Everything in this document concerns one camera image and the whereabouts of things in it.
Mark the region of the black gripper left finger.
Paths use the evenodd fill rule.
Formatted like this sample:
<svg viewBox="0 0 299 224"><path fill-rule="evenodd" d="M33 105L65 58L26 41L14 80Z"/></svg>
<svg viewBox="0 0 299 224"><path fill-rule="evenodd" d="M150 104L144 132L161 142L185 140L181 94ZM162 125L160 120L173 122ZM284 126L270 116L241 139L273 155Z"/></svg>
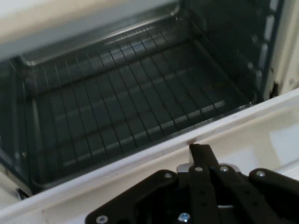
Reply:
<svg viewBox="0 0 299 224"><path fill-rule="evenodd" d="M219 164L209 145L191 144L185 171L159 170L87 215L87 224L219 222L210 170Z"/></svg>

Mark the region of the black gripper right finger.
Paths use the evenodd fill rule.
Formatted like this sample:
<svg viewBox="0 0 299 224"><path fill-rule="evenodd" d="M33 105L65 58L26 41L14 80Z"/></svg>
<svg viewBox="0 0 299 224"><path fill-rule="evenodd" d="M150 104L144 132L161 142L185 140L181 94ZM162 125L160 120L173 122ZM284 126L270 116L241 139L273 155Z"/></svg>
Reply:
<svg viewBox="0 0 299 224"><path fill-rule="evenodd" d="M299 182L255 169L249 176L230 166L211 167L211 223L297 224Z"/></svg>

